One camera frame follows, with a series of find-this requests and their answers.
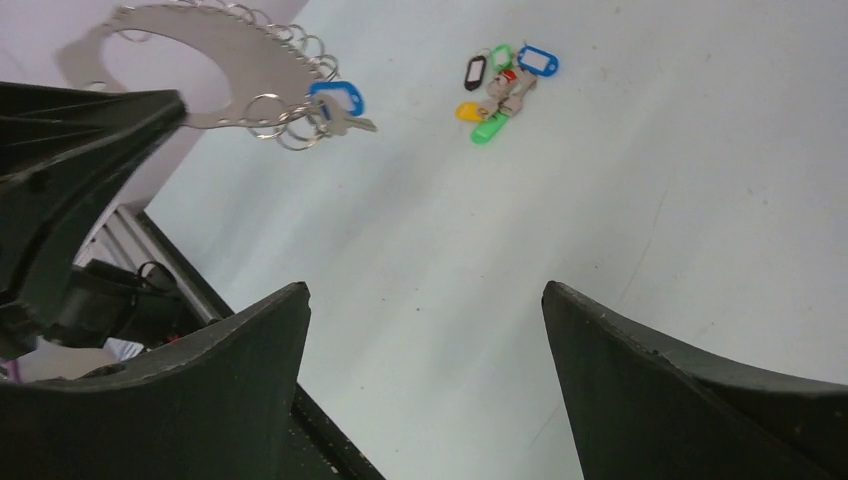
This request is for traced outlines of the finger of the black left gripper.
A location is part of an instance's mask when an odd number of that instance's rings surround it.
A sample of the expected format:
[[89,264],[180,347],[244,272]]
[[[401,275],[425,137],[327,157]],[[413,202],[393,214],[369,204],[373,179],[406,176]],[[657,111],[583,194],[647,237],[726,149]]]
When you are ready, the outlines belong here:
[[36,332],[56,318],[94,222],[186,115],[175,90],[2,83],[2,331]]

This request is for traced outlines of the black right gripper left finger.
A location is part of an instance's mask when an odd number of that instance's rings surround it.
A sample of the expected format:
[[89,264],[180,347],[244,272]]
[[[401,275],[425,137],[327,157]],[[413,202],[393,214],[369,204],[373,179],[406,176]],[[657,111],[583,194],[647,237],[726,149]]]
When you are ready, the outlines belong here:
[[306,284],[75,379],[1,386],[5,479],[278,479]]

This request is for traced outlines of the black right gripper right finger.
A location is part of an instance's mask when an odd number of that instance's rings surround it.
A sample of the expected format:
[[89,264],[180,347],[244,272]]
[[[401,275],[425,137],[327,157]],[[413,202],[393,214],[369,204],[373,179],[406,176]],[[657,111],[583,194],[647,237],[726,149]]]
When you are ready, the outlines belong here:
[[549,282],[541,306],[587,479],[843,479],[844,385],[753,367]]

